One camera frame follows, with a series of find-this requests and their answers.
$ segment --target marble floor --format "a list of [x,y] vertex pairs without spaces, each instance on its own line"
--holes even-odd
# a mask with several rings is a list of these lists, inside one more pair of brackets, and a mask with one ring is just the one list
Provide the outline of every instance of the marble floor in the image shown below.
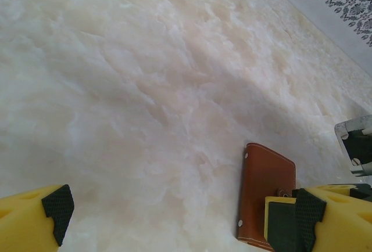
[[68,183],[60,251],[257,251],[242,150],[357,181],[334,125],[372,79],[286,0],[0,0],[0,196]]

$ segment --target white marble tile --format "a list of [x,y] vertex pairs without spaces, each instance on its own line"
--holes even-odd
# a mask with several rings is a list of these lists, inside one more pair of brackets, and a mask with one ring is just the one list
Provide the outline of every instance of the white marble tile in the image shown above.
[[249,141],[357,181],[333,127],[372,80],[286,0],[1,0],[0,195],[68,183],[61,251],[256,251]]

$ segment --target black textured grip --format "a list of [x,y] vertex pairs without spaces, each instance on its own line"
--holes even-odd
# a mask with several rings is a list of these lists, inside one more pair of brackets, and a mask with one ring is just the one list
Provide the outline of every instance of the black textured grip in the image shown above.
[[325,201],[304,188],[298,190],[295,204],[296,223],[307,252],[313,250],[316,241],[315,224],[323,220],[326,205]]
[[46,217],[51,217],[54,221],[53,235],[58,246],[61,246],[74,211],[74,200],[70,187],[67,184],[63,185],[41,199],[41,202]]

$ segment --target yellow object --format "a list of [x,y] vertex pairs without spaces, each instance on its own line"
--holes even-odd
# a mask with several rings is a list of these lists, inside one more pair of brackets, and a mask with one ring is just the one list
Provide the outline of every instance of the yellow object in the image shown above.
[[[312,252],[372,251],[372,202],[350,197],[355,185],[326,185],[306,188],[326,202],[323,219],[315,224]],[[267,240],[269,203],[295,203],[295,198],[266,197],[264,236]]]
[[46,216],[41,200],[61,187],[48,186],[0,199],[0,252],[58,250],[54,221]]

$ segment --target brown leather wallet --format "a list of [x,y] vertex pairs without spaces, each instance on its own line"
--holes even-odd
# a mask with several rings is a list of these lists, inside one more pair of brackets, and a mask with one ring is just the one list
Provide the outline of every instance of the brown leather wallet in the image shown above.
[[273,251],[263,236],[265,197],[296,188],[295,164],[258,143],[245,150],[239,201],[237,239]]

